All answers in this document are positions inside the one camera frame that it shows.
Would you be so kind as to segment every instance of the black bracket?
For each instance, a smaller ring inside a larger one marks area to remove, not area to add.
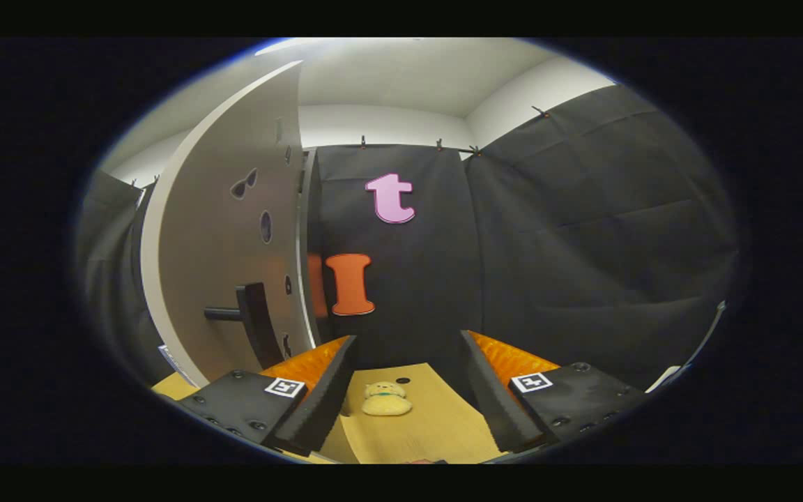
[[[204,308],[204,316],[211,321],[243,322],[246,337],[263,368],[271,368],[284,361],[268,315],[265,286],[256,282],[237,286],[235,292],[239,308],[207,307]]]
[[[514,377],[510,390],[536,425],[561,441],[609,426],[645,399],[643,391],[588,363]]]
[[[179,404],[227,432],[278,448],[283,443],[274,438],[275,432],[308,391],[302,381],[235,370]]]

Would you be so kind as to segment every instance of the orange gripper pad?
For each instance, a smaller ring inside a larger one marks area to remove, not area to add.
[[[475,343],[482,350],[485,359],[488,359],[494,374],[498,375],[500,383],[504,385],[513,400],[517,400],[516,395],[510,390],[510,379],[515,376],[527,374],[541,374],[560,367],[541,357],[533,356],[531,353],[522,349],[517,349],[512,345],[507,345],[501,341],[469,331]]]
[[[304,401],[312,394],[315,385],[318,385],[321,380],[321,375],[328,369],[334,357],[337,356],[340,347],[343,346],[347,339],[348,337],[341,337],[341,339],[329,341],[315,347],[315,349],[293,356],[283,363],[277,363],[271,368],[259,372],[259,374],[272,378],[286,378],[304,382],[305,387],[308,388],[308,392],[303,397]]]
[[[337,304],[332,311],[336,315],[361,315],[374,311],[374,304],[367,301],[364,289],[364,267],[370,265],[366,254],[337,254],[325,261],[337,278]]]

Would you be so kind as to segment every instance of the wooden board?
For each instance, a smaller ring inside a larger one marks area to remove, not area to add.
[[[153,391],[157,394],[172,397],[173,400],[181,401],[184,400],[185,397],[197,392],[198,388],[190,385],[180,374],[175,373],[154,385]]]
[[[410,412],[403,416],[367,416],[361,411],[365,385],[398,378],[411,379],[402,385],[413,404]],[[354,372],[346,399],[339,419],[361,464],[403,464],[421,459],[478,464],[504,455],[494,444],[482,414],[426,363]]]

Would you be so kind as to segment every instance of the white wall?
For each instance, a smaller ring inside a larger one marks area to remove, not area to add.
[[[114,171],[109,172],[109,175],[125,183],[136,180],[136,187],[144,187],[153,183],[154,175],[163,172],[169,156],[176,151],[189,132],[191,130],[182,131],[148,146],[147,149],[136,153],[118,165]]]
[[[299,107],[303,147],[367,143],[436,145],[450,149],[482,149],[507,131],[535,117],[532,106],[554,108],[586,92],[615,85],[612,80],[565,57],[554,57],[510,80],[477,106],[465,119],[407,108],[369,105],[312,105]],[[153,182],[190,130],[160,140],[109,173],[136,186]],[[468,156],[462,153],[461,158]]]
[[[404,108],[363,105],[300,106],[300,136],[304,149],[312,146],[359,145],[364,134],[367,143],[442,146],[469,149],[475,145],[466,121],[459,117],[430,114]],[[144,187],[165,168],[190,130],[167,137],[131,156],[109,174],[118,180]]]
[[[592,90],[615,85],[612,80],[566,57],[554,57],[510,80],[466,117],[475,145],[481,149],[513,128],[535,118],[538,111]]]
[[[366,105],[300,106],[303,147],[369,144],[442,146],[469,149],[473,135],[463,118],[405,108]]]

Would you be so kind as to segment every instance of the white panel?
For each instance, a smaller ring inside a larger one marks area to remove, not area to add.
[[[596,71],[565,57],[554,57],[510,80],[466,117],[479,147],[554,108],[592,90],[615,85]]]
[[[294,353],[309,349],[298,298],[284,292],[284,276],[295,277],[298,266],[299,63],[256,80],[204,118],[170,157],[144,218],[148,307],[169,352],[197,385],[232,369],[261,369],[240,322],[204,317],[206,306],[236,308],[238,285],[263,282],[277,336],[290,333]],[[254,187],[243,200],[232,197],[230,188],[254,168]],[[259,232],[264,209],[273,225],[270,244]]]

